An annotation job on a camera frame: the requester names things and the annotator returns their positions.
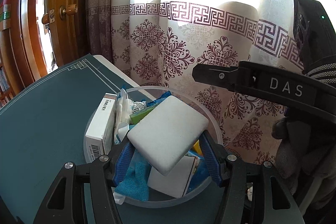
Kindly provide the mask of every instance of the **white lettering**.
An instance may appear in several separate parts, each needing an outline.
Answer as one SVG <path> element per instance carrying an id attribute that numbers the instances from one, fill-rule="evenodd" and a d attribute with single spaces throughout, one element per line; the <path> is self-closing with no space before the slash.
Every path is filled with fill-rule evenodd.
<path id="1" fill-rule="evenodd" d="M 302 91 L 299 90 L 299 87 L 302 88 L 301 85 L 297 85 L 297 86 L 296 86 L 296 90 L 297 90 L 300 94 L 295 93 L 295 95 L 298 96 L 298 97 L 300 97 L 300 96 L 302 95 Z"/>
<path id="2" fill-rule="evenodd" d="M 275 87 L 273 87 L 273 80 L 276 81 L 276 84 L 275 84 Z M 275 90 L 277 87 L 278 87 L 278 79 L 272 77 L 272 80 L 271 80 L 271 85 L 269 86 L 272 90 Z"/>
<path id="3" fill-rule="evenodd" d="M 288 91 L 288 94 L 291 93 L 291 91 L 289 90 L 289 83 L 288 83 L 288 81 L 287 81 L 287 83 L 285 84 L 285 86 L 283 87 L 282 92 L 284 92 L 284 90 L 287 90 L 287 91 Z"/>

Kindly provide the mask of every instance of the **white sheer curtain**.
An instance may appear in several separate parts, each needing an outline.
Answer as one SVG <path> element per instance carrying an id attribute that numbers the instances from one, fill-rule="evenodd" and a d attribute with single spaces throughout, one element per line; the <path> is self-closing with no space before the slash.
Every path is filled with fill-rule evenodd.
<path id="1" fill-rule="evenodd" d="M 336 22 L 336 1 L 319 1 Z M 197 63 L 240 60 L 300 72 L 293 0 L 111 0 L 110 14 L 118 68 L 140 85 L 169 86 L 197 98 L 218 121 L 227 148 L 244 160 L 274 159 L 278 141 L 270 132 L 284 107 L 196 83 L 191 73 Z"/>

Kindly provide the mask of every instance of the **barcode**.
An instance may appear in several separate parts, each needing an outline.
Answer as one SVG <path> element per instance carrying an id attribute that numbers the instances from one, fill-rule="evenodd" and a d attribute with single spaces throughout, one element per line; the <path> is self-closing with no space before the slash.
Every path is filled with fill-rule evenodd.
<path id="1" fill-rule="evenodd" d="M 91 151 L 92 151 L 94 159 L 97 159 L 100 157 L 99 146 L 92 144 Z"/>

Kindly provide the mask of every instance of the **dark green table mat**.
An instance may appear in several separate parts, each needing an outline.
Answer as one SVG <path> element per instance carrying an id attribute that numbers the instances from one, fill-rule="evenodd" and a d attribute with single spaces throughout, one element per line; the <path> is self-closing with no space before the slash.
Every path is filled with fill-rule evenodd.
<path id="1" fill-rule="evenodd" d="M 14 216 L 32 224 L 39 205 L 64 163 L 84 164 L 83 134 L 103 95 L 130 88 L 87 55 L 36 81 L 0 109 L 0 196 Z M 145 99 L 132 92 L 133 100 Z M 85 199 L 94 223 L 89 185 Z M 147 209 L 118 206 L 124 224 L 212 223 L 223 190 L 213 183 L 178 206 Z"/>

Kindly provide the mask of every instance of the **plastic bowl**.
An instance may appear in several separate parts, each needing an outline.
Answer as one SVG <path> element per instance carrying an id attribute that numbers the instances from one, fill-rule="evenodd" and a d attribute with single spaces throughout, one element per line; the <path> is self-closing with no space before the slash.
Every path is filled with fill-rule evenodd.
<path id="1" fill-rule="evenodd" d="M 170 91 L 172 95 L 177 96 L 180 100 L 191 105 L 197 111 L 199 111 L 204 116 L 206 116 L 210 121 L 208 125 L 208 130 L 211 136 L 214 138 L 214 141 L 218 144 L 223 144 L 221 129 L 219 128 L 214 116 L 210 113 L 210 111 L 204 105 L 202 105 L 196 99 L 190 97 L 187 94 L 182 93 L 181 91 L 174 90 L 174 89 L 167 88 L 167 87 L 162 87 L 162 86 L 139 86 L 139 87 L 128 89 L 127 93 L 129 97 L 132 99 L 132 92 L 134 91 L 142 92 L 142 90 L 146 90 L 146 91 L 150 90 L 151 92 L 149 93 L 155 98 L 158 98 L 162 93 L 166 91 Z M 85 132 L 88 128 L 88 125 L 90 124 L 92 120 L 94 113 L 92 114 L 90 120 L 88 121 Z M 90 163 L 91 161 L 90 161 L 88 151 L 86 149 L 85 138 L 83 142 L 83 147 L 84 147 L 85 160 L 87 163 Z M 164 208 L 164 207 L 175 206 L 175 205 L 186 202 L 192 199 L 193 197 L 197 196 L 210 184 L 210 182 L 211 182 L 211 177 L 206 178 L 200 186 L 198 186 L 196 189 L 194 189 L 193 191 L 189 192 L 188 194 L 184 195 L 181 198 L 173 198 L 171 196 L 165 195 L 163 193 L 160 193 L 150 188 L 150 194 L 149 194 L 148 201 L 142 202 L 142 201 L 139 201 L 139 200 L 136 200 L 136 199 L 133 199 L 127 196 L 125 198 L 125 202 L 135 205 L 135 206 L 145 207 L 145 208 Z"/>

